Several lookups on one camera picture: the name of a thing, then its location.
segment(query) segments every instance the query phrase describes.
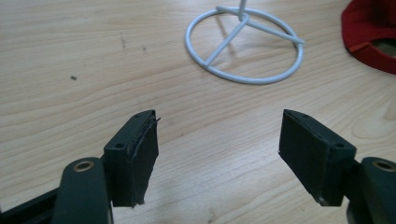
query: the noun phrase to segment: red cap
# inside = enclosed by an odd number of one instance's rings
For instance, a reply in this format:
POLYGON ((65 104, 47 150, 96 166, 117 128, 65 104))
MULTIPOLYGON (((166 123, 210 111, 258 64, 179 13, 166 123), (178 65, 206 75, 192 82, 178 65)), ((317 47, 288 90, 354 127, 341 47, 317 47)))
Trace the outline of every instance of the red cap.
POLYGON ((359 61, 396 75, 396 58, 372 41, 396 39, 396 0, 352 0, 342 15, 347 50, 359 61))

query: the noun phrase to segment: wooden table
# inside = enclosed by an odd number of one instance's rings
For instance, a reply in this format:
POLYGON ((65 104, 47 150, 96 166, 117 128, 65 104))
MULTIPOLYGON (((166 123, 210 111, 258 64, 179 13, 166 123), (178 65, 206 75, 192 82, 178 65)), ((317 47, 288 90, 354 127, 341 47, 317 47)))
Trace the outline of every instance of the wooden table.
MULTIPOLYGON (((351 57, 348 1, 250 1, 306 41, 304 61, 272 85, 207 73, 185 50, 187 26, 237 1, 0 0, 0 204, 6 211, 58 187, 63 168, 103 147, 133 114, 155 109, 160 156, 146 204, 116 223, 347 223, 320 207, 277 154, 284 108, 311 115, 368 156, 396 161, 396 76, 351 57)), ((237 24, 202 22, 204 57, 237 24)), ((292 64, 289 41, 244 29, 215 61, 240 76, 292 64)))

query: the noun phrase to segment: white circular base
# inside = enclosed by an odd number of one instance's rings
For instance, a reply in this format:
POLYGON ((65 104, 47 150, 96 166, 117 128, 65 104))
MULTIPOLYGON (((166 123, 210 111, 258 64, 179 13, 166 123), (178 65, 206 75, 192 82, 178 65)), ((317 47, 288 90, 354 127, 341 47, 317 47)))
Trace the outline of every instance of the white circular base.
MULTIPOLYGON (((229 9, 239 10, 239 8, 237 8, 237 7, 229 7, 229 9)), ((275 23, 276 25, 278 25, 283 30, 285 30, 289 35, 297 37, 297 34, 295 34, 294 31, 285 22, 278 19, 277 17, 274 17, 270 14, 267 14, 267 13, 264 13, 264 12, 261 12, 261 11, 255 10, 255 9, 251 9, 251 8, 246 8, 244 12, 247 13, 248 15, 261 17, 268 21, 271 21, 271 22, 275 23)), ((225 78, 230 81, 245 83, 245 84, 261 85, 261 84, 270 84, 270 83, 274 83, 274 82, 283 80, 283 79, 291 76, 298 69, 298 67, 300 66, 300 64, 303 60, 304 50, 303 50, 303 44, 296 43, 296 42, 293 42, 295 48, 297 49, 297 57, 296 57, 296 60, 294 61, 294 64, 291 66, 290 69, 288 69, 287 71, 285 71, 281 74, 278 74, 276 76, 272 76, 272 77, 239 77, 239 76, 236 76, 233 74, 223 72, 223 71, 215 68, 214 66, 206 65, 205 61, 195 52, 195 50, 192 47, 191 33, 192 33, 193 28, 200 21, 202 21, 208 17, 214 16, 217 14, 221 14, 221 13, 225 13, 225 12, 214 9, 214 10, 208 11, 205 14, 202 14, 201 16, 197 17, 194 21, 192 21, 192 23, 188 27, 186 35, 185 35, 185 44, 186 44, 188 53, 205 70, 212 73, 213 75, 225 78)))

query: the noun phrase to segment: black plastic part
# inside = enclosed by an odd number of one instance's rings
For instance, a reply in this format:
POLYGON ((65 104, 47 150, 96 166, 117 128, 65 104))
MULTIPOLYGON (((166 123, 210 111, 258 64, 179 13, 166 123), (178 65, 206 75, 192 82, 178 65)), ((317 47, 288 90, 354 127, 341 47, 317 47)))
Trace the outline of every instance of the black plastic part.
POLYGON ((100 159, 84 158, 64 168, 51 223, 113 223, 100 159))
POLYGON ((344 195, 350 200, 350 203, 353 203, 353 206, 351 206, 353 210, 368 211, 363 192, 361 191, 360 176, 361 164, 353 161, 344 170, 341 188, 344 195))
POLYGON ((354 203, 347 206, 346 219, 348 224, 374 224, 367 206, 360 207, 354 203))
POLYGON ((355 154, 354 146, 317 120, 284 110, 279 155, 320 205, 341 205, 343 171, 355 154))
POLYGON ((396 223, 396 163, 368 157, 361 162, 361 188, 374 223, 396 223))
POLYGON ((29 202, 23 203, 0 214, 0 223, 50 223, 57 191, 58 189, 53 189, 29 202))
POLYGON ((144 203, 158 157, 155 111, 134 115, 105 146, 102 157, 113 206, 144 203))

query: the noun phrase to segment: light wooden surface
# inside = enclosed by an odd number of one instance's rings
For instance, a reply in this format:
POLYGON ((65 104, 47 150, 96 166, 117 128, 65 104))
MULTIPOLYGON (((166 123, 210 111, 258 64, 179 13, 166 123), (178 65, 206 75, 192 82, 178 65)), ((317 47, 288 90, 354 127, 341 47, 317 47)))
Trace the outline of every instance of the light wooden surface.
MULTIPOLYGON (((347 200, 320 207, 277 150, 288 108, 345 137, 358 161, 396 161, 396 76, 347 54, 348 2, 249 1, 306 41, 292 77, 249 86, 208 74, 183 42, 195 17, 237 1, 0 0, 2 210, 56 188, 69 162, 100 157, 129 117, 156 109, 160 157, 146 204, 114 209, 116 223, 347 223, 347 200)), ((208 56, 236 24, 204 21, 196 50, 208 56)), ((246 28, 216 64, 265 77, 294 56, 288 41, 246 28)))

